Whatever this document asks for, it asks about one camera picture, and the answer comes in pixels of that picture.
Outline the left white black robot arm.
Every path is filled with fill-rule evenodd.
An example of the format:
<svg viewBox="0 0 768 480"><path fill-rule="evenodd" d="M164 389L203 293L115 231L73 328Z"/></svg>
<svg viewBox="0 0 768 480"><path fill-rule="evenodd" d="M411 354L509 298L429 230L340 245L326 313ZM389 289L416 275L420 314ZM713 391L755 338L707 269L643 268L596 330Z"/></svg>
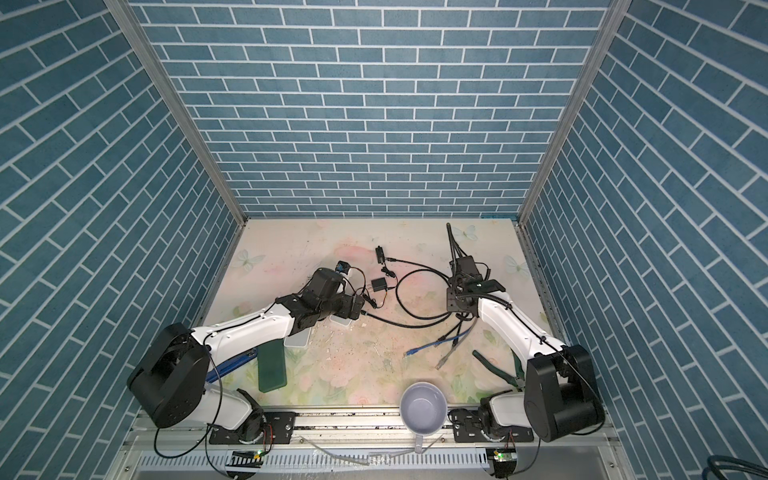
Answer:
<svg viewBox="0 0 768 480"><path fill-rule="evenodd" d="M346 276L319 268L297 293L223 323L165 327L129 375L127 388L160 429L184 420L235 431L258 420L257 402L223 387L223 375L249 352L283 340L329 317L356 320L362 296L347 293Z"/></svg>

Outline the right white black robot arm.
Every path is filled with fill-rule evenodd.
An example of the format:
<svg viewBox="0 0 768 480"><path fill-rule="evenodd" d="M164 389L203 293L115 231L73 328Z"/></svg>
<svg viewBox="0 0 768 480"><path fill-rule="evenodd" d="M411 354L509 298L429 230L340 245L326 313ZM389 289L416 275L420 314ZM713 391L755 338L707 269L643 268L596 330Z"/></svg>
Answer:
<svg viewBox="0 0 768 480"><path fill-rule="evenodd" d="M498 281L480 273L471 256L452 260L450 268L447 306L490 326L525 367L521 393L481 401L490 428L530 428L545 442L600 429L606 414L586 349L549 335Z"/></svg>

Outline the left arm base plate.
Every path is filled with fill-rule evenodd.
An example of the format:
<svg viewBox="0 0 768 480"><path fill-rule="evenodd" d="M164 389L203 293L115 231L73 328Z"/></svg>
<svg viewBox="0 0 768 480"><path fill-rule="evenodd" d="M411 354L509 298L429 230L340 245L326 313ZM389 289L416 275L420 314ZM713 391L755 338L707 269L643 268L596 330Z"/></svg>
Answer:
<svg viewBox="0 0 768 480"><path fill-rule="evenodd" d="M297 414L292 411L266 411L260 419L258 433L254 440L244 440L243 428L230 431L214 427L209 442L213 445L287 445L290 443Z"/></svg>

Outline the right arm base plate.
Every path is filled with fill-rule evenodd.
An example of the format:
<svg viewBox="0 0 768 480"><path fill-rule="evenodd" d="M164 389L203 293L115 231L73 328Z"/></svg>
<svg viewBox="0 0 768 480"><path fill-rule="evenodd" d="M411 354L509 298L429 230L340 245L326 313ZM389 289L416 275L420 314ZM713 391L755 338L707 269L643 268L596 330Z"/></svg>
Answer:
<svg viewBox="0 0 768 480"><path fill-rule="evenodd" d="M480 414L477 410L455 408L448 412L447 418L456 443L529 443L534 440L530 427L499 426L489 415Z"/></svg>

